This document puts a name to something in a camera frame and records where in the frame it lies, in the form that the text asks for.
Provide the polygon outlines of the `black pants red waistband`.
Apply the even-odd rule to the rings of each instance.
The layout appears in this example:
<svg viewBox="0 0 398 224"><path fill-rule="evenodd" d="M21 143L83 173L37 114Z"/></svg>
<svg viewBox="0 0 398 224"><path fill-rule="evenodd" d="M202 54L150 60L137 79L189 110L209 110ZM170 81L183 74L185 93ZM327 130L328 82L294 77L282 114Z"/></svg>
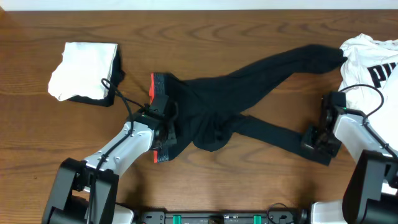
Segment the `black pants red waistband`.
<svg viewBox="0 0 398 224"><path fill-rule="evenodd" d="M167 95L176 102L178 114L174 121L176 144L155 150L154 160L171 161L189 144L217 151L233 133L238 133L327 166L331 157L302 148L302 134L242 112L292 74L327 73L346 60L341 49L312 44L258 60L220 77L180 80L171 73L153 73L150 96Z"/></svg>

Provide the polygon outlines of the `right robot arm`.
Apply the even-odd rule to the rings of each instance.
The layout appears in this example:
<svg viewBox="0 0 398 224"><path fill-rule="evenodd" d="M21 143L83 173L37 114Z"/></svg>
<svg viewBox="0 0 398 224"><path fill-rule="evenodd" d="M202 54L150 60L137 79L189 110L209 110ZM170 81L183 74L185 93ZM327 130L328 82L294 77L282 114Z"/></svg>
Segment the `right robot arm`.
<svg viewBox="0 0 398 224"><path fill-rule="evenodd" d="M315 161L329 163L345 146L356 162L344 197L315 202L297 223L397 223L397 155L368 123L362 111L346 106L346 95L322 97L317 127L310 126L301 148Z"/></svg>

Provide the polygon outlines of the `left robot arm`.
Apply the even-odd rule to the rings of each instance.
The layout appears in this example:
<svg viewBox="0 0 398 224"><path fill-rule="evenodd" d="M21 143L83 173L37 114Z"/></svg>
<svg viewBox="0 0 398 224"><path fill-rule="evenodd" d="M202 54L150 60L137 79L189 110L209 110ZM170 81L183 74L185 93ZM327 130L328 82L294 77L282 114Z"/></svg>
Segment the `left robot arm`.
<svg viewBox="0 0 398 224"><path fill-rule="evenodd" d="M133 223L134 211L116 203L119 178L142 154L177 142L178 104L167 95L130 113L122 130L82 161L64 160L55 176L42 223Z"/></svg>

